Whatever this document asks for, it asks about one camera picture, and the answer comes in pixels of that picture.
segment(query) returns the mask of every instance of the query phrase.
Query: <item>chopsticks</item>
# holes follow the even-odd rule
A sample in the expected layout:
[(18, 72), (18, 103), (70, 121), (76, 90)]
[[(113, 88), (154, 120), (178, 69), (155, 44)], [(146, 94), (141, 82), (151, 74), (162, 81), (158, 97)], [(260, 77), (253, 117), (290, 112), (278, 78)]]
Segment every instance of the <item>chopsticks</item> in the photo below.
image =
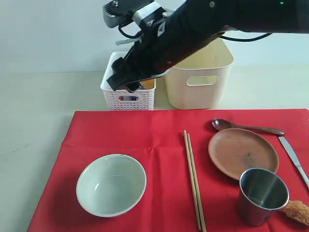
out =
[(190, 172), (192, 194), (193, 194), (194, 206), (195, 206), (196, 217), (197, 217), (197, 226), (198, 226), (198, 230), (202, 229), (203, 232), (206, 232), (203, 206), (202, 206), (201, 195), (199, 192), (199, 187), (198, 187), (198, 182), (197, 182), (197, 171), (195, 169), (190, 134), (187, 134), (186, 130), (184, 130), (183, 132), (184, 132), (185, 148), (187, 152), (188, 167), (189, 167), (189, 172)]

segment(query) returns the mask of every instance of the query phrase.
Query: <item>brown plate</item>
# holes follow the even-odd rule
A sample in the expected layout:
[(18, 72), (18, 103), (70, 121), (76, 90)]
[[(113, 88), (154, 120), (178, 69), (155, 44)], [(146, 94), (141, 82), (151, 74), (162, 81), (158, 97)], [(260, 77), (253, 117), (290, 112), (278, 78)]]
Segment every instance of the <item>brown plate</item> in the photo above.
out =
[(249, 168), (265, 168), (276, 173), (279, 167), (274, 147), (249, 130), (231, 128), (216, 133), (209, 142), (208, 152), (214, 165), (236, 180)]

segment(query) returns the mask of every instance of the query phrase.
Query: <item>table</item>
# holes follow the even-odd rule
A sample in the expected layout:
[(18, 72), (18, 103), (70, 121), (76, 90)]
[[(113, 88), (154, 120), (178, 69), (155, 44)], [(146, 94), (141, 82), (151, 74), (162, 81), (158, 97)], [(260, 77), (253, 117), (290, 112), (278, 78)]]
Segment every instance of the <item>table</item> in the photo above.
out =
[[(216, 109), (309, 108), (309, 66), (233, 67)], [(24, 232), (78, 110), (107, 110), (103, 72), (0, 76), (0, 231)], [(155, 109), (173, 109), (158, 79)]]

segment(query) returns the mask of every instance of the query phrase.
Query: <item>stainless steel cup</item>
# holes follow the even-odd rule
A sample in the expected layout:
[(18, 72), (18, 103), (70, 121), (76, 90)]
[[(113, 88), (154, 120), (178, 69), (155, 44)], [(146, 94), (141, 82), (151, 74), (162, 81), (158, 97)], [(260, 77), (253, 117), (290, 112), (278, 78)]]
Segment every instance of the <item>stainless steel cup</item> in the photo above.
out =
[(263, 168), (246, 170), (239, 180), (240, 192), (237, 210), (250, 226), (260, 226), (271, 214), (286, 206), (289, 190), (271, 171)]

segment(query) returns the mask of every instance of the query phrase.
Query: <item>basket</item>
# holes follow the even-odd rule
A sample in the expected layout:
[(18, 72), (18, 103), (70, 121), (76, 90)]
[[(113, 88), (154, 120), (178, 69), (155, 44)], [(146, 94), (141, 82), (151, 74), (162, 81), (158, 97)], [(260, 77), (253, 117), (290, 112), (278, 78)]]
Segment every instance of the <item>basket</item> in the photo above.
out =
[(222, 98), (234, 58), (216, 39), (172, 67), (165, 76), (169, 103), (178, 109), (210, 109)]
[(126, 52), (113, 52), (103, 80), (101, 90), (109, 110), (153, 110), (155, 103), (155, 79), (147, 80), (141, 84), (145, 89), (138, 89), (134, 93), (129, 93), (125, 89), (113, 91), (107, 83), (107, 79), (112, 75), (112, 64), (120, 57), (124, 57)]

